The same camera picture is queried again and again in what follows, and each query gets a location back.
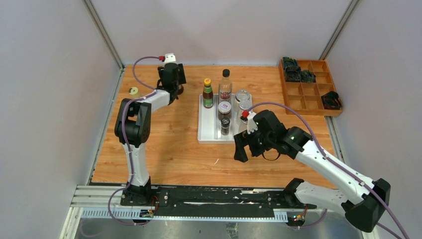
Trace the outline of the white-lid spice shaker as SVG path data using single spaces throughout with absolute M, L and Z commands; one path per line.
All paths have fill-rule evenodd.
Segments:
M 248 109 L 252 107 L 252 102 L 250 100 L 241 100 L 237 108 L 236 122 L 241 125 L 242 123 L 247 123 Z

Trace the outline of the small black-cap bottle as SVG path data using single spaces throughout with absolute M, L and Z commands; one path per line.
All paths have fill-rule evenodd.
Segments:
M 223 117 L 221 119 L 221 135 L 228 135 L 229 134 L 229 127 L 230 127 L 230 119 L 227 117 Z

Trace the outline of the yellow-cap green bottle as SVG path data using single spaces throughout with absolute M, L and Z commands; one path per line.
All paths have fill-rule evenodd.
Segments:
M 213 107 L 213 91 L 211 86 L 211 79 L 206 78 L 204 79 L 204 87 L 203 87 L 203 106 L 207 109 Z

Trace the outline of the brown jar white lid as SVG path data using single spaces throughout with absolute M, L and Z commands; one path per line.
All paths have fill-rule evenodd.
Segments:
M 223 118 L 231 118 L 231 103 L 228 101 L 222 101 L 218 104 L 217 107 L 217 117 L 219 120 L 222 120 Z

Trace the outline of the white divided plastic tray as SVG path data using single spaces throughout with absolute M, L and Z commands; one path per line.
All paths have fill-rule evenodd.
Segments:
M 199 95 L 199 126 L 198 142 L 202 144 L 234 144 L 233 136 L 247 130 L 247 124 L 239 125 L 236 122 L 237 110 L 234 109 L 234 94 L 231 98 L 231 118 L 228 135 L 221 135 L 221 122 L 217 117 L 218 95 L 213 97 L 213 107 L 207 109 L 203 106 L 203 97 Z

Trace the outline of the clear lidded glass jar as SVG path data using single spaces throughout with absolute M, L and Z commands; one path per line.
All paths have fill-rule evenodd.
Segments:
M 233 103 L 235 110 L 239 109 L 239 104 L 242 100 L 251 101 L 251 94 L 247 90 L 241 89 L 234 94 Z

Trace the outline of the black-cap clear sauce bottle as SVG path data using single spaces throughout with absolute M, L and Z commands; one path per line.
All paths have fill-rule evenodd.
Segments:
M 222 71 L 222 79 L 220 80 L 218 86 L 218 103 L 231 102 L 232 80 L 229 77 L 230 71 L 228 69 L 224 69 Z

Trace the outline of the yellow-cap small bottle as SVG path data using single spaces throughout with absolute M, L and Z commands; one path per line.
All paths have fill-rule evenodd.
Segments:
M 137 87 L 131 87 L 128 92 L 132 99 L 137 99 L 141 97 L 140 91 Z

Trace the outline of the red-lid sauce jar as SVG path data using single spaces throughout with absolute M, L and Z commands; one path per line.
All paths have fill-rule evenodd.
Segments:
M 179 85 L 178 95 L 181 95 L 183 92 L 184 92 L 184 86 L 183 85 Z

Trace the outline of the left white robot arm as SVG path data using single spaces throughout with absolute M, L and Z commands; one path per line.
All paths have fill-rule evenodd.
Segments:
M 120 104 L 114 134 L 123 146 L 129 169 L 120 201 L 123 206 L 146 206 L 153 200 L 146 165 L 146 142 L 150 136 L 152 113 L 177 100 L 186 83 L 181 63 L 166 63 L 158 67 L 158 73 L 160 78 L 152 93 L 138 99 L 123 99 Z

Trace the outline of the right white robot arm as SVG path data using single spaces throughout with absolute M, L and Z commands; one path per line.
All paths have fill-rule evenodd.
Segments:
M 301 128 L 285 128 L 272 111 L 251 112 L 247 129 L 233 138 L 237 161 L 248 161 L 246 146 L 254 157 L 274 149 L 313 168 L 336 186 L 329 189 L 295 178 L 285 187 L 284 194 L 284 201 L 291 208 L 300 204 L 321 206 L 345 216 L 354 227 L 370 233 L 389 204 L 389 182 L 383 178 L 374 180 L 350 168 L 318 146 Z

